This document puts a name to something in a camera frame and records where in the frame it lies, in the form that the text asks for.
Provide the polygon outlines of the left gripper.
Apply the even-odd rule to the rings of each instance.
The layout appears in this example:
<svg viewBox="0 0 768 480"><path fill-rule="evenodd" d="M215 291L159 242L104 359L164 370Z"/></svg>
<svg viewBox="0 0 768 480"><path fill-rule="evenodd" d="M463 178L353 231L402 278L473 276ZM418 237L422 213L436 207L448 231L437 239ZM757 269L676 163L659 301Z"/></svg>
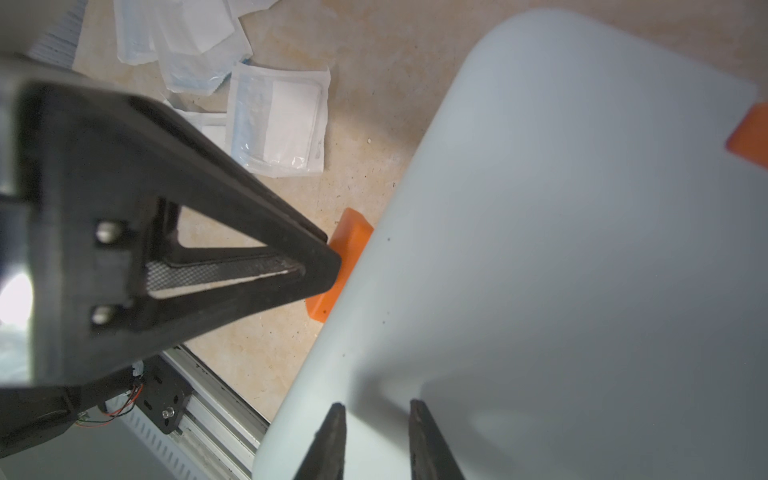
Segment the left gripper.
<svg viewBox="0 0 768 480"><path fill-rule="evenodd" d="M325 233L154 100L1 58L1 382L80 384L327 291Z"/></svg>

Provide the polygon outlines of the gauze packet from grey box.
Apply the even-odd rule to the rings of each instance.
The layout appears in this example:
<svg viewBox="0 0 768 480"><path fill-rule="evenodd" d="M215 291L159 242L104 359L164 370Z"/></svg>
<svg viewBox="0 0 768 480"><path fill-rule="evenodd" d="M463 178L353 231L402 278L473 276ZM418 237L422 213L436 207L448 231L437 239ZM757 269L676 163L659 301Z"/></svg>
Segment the gauze packet from grey box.
<svg viewBox="0 0 768 480"><path fill-rule="evenodd" d="M228 114L226 112L189 111L178 108L168 99L164 100L164 104L181 115L226 154L231 153L231 147L227 140Z"/></svg>

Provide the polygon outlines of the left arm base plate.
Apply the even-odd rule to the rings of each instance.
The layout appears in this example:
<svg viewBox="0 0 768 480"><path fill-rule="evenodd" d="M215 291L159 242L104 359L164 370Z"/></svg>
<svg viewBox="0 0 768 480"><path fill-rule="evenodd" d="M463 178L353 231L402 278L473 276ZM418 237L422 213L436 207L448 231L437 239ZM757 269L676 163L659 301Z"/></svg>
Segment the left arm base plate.
<svg viewBox="0 0 768 480"><path fill-rule="evenodd" d="M190 383L163 357L144 362L144 383L136 405L165 435L177 430L192 396Z"/></svg>

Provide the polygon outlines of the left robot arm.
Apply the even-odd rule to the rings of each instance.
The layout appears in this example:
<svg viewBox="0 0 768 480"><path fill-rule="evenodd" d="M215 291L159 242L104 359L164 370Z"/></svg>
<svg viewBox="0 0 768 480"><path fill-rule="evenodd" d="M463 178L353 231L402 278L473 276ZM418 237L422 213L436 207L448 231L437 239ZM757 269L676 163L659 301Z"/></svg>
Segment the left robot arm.
<svg viewBox="0 0 768 480"><path fill-rule="evenodd" d="M170 107L1 58L1 453L147 390L133 366L329 290L326 234Z"/></svg>

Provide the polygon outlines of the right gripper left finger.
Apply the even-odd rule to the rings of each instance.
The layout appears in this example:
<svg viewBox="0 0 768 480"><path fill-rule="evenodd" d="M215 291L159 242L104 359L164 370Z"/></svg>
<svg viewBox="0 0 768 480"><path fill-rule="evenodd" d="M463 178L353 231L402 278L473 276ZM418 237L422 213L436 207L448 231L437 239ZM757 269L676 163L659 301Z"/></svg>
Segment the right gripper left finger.
<svg viewBox="0 0 768 480"><path fill-rule="evenodd" d="M295 480L341 480L347 440L346 407L334 403L316 432Z"/></svg>

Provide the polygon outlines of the grey orange medicine box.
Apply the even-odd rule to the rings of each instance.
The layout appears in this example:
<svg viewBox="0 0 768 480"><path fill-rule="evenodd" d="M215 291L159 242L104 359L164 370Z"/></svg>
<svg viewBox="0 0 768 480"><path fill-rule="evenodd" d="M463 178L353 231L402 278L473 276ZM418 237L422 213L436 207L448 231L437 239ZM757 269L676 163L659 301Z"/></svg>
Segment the grey orange medicine box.
<svg viewBox="0 0 768 480"><path fill-rule="evenodd" d="M256 454L329 407L345 475L410 474L426 402L470 479L767 475L757 87L565 10L469 53Z"/></svg>

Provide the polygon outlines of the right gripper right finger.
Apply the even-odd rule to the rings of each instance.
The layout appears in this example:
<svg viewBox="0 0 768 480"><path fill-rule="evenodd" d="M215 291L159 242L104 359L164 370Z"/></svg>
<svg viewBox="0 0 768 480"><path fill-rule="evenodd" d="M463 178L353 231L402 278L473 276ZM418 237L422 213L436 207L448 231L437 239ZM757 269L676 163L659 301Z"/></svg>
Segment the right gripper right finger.
<svg viewBox="0 0 768 480"><path fill-rule="evenodd" d="M465 479L426 403L418 399L410 401L409 449L413 480Z"/></svg>

